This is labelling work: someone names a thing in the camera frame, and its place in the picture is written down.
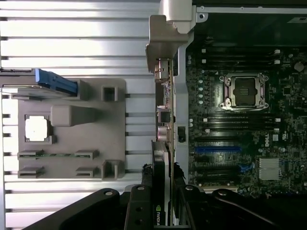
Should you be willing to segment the silver CPU chip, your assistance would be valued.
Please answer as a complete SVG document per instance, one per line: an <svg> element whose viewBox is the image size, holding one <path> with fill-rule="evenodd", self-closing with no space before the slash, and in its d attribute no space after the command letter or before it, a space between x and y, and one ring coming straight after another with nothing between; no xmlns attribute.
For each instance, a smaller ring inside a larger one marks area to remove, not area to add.
<svg viewBox="0 0 307 230"><path fill-rule="evenodd" d="M48 123L43 116L29 116L25 121L25 137L30 141L44 141L48 137Z"/></svg>

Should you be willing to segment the green motherboard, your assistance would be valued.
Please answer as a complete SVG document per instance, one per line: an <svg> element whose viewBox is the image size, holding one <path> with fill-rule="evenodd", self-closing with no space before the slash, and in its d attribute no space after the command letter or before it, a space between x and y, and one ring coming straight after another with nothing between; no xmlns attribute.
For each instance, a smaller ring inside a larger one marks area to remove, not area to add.
<svg viewBox="0 0 307 230"><path fill-rule="evenodd" d="M188 182L205 192L228 188L256 197L307 195L307 48L187 48L189 93ZM304 70L294 69L297 62ZM228 73L263 73L267 109L231 112L219 104ZM209 125L274 126L280 131L210 131ZM195 142L195 137L236 136L239 142ZM196 153L195 147L237 146L241 152ZM279 158L280 180L259 179L259 159Z"/></svg>

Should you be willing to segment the hard disk with blue rails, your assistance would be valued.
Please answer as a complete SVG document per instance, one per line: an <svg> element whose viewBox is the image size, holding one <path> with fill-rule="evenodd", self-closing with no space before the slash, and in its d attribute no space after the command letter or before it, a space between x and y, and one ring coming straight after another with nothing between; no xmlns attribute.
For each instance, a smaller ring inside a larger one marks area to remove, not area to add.
<svg viewBox="0 0 307 230"><path fill-rule="evenodd" d="M42 69L0 69L0 92L26 100L76 97L78 84Z"/></svg>

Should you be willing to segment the thin socket locking lever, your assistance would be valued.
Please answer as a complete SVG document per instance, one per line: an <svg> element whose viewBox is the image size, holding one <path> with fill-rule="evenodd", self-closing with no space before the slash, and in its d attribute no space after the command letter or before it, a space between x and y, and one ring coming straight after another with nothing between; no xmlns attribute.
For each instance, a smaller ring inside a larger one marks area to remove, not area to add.
<svg viewBox="0 0 307 230"><path fill-rule="evenodd" d="M224 105L225 107L231 106L230 86L231 86L231 79L225 77L224 78Z"/></svg>

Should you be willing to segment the metal CPU socket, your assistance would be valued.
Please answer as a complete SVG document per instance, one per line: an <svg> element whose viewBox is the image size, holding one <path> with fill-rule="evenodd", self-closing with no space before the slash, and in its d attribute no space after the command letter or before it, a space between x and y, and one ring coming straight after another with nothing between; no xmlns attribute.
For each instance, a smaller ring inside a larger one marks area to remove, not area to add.
<svg viewBox="0 0 307 230"><path fill-rule="evenodd" d="M231 79L231 106L224 105L224 78ZM269 77L263 73L228 73L219 77L223 83L223 100L219 107L231 112L261 111L267 109L266 83Z"/></svg>

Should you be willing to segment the grey parts rack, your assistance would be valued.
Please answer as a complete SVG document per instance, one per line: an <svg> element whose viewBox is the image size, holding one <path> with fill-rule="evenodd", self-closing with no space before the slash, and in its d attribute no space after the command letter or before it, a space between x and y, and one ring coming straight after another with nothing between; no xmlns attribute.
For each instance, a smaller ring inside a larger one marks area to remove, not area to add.
<svg viewBox="0 0 307 230"><path fill-rule="evenodd" d="M85 158L18 158L19 178L110 178L124 173L125 92L122 79L74 79L76 97L16 99L18 101L18 154L77 154ZM48 123L44 141L25 137L29 116Z"/></svg>

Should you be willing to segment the black open PC case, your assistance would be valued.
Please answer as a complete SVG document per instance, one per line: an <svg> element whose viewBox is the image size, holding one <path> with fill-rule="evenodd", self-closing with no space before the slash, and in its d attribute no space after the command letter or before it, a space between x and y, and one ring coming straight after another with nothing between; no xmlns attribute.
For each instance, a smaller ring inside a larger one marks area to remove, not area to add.
<svg viewBox="0 0 307 230"><path fill-rule="evenodd" d="M161 0L190 22L174 58L176 161L207 193L307 195L307 0Z"/></svg>

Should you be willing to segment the silver chipset heat sink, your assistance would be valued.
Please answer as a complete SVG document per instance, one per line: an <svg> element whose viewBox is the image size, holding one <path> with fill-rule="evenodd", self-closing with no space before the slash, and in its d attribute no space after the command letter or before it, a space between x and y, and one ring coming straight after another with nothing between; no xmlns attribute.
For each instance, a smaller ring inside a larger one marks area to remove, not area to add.
<svg viewBox="0 0 307 230"><path fill-rule="evenodd" d="M279 158L259 159L259 179L262 181L280 180L282 177L281 160Z"/></svg>

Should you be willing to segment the blue expansion slot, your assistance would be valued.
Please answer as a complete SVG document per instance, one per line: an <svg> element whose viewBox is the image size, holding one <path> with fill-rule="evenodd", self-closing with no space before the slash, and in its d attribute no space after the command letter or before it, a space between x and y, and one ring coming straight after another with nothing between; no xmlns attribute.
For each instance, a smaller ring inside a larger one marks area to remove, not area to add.
<svg viewBox="0 0 307 230"><path fill-rule="evenodd" d="M195 147L196 153L213 153L213 152L241 152L242 148L237 146L204 146Z"/></svg>

